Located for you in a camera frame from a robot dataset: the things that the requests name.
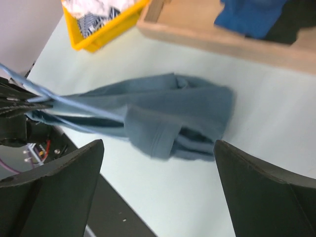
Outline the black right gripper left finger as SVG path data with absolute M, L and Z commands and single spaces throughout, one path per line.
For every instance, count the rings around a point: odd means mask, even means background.
M 0 181 L 2 237 L 84 235 L 102 160 L 102 140 Z

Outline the light blue wire hanger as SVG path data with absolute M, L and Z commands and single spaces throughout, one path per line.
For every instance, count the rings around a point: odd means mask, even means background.
M 126 106 L 118 101 L 119 94 L 112 85 L 99 87 L 86 93 L 57 95 L 37 85 L 1 64 L 0 68 L 16 81 L 35 90 L 39 95 L 29 102 L 47 105 L 46 111 L 27 112 L 32 120 L 48 125 L 64 126 L 80 132 L 113 137 L 125 137 Z

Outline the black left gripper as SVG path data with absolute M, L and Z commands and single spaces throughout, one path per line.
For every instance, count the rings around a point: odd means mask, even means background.
M 0 144 L 23 147 L 29 143 L 44 143 L 52 126 L 28 119 L 26 112 L 50 109 L 52 105 L 39 104 L 49 100 L 0 78 Z

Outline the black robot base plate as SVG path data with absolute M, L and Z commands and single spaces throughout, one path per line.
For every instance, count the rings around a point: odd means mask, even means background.
M 48 158 L 44 163 L 58 159 L 77 149 L 71 139 L 53 127 Z M 89 213 L 84 237 L 157 237 L 150 227 L 101 175 Z

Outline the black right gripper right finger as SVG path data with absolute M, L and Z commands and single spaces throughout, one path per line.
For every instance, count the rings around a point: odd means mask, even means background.
M 218 140 L 214 155 L 237 237 L 314 237 L 316 181 Z

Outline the grey-blue tank top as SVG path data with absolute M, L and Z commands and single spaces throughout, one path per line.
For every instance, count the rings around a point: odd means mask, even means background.
M 215 142 L 222 138 L 235 105 L 230 88 L 177 74 L 111 85 L 126 106 L 126 136 L 115 138 L 161 160 L 214 160 Z

